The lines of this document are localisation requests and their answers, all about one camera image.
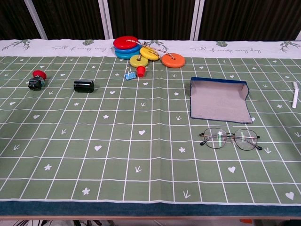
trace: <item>eyeglasses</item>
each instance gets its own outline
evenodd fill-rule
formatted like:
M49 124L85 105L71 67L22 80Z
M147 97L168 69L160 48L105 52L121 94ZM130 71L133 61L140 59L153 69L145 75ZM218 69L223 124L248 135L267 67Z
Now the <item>eyeglasses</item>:
M204 141L201 146L207 144L210 148L222 148L226 144L228 138L234 139L235 144L244 151L250 151L254 148L262 150L262 147L257 145L257 139L260 138L254 131L248 129L240 129L235 133L226 133L220 128L208 128L204 133L200 134Z

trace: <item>dark curtain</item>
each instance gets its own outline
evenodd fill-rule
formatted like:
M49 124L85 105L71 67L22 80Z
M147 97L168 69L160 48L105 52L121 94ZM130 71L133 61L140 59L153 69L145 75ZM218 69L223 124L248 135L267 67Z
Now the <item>dark curtain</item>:
M206 0L198 40L295 40L301 0Z
M0 40L40 39L23 0L1 0Z
M108 0L113 37L189 40L194 0Z
M48 39L104 39L97 0L33 0Z

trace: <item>open box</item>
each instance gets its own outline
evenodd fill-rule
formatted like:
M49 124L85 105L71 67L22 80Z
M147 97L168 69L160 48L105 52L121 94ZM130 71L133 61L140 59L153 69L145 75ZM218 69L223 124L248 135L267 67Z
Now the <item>open box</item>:
M245 81L192 77L190 116L194 119L252 123Z

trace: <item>black electrical component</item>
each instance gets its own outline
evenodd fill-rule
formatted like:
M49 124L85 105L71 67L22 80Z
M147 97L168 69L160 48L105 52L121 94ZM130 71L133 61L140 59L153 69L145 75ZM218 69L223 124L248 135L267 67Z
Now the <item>black electrical component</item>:
M28 87L32 90L41 90L41 87L44 86L43 83L44 81L41 77L33 77L32 79L29 79Z
M74 90L80 93L92 93L94 91L93 80L77 80L73 84Z

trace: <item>blue binder clip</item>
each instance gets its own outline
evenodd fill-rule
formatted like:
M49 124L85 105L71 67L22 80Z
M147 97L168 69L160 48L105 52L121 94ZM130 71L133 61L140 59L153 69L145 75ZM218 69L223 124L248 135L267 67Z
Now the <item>blue binder clip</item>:
M126 80L131 80L137 77L136 72L132 72L132 69L130 69L130 71L127 71L127 73L125 74Z

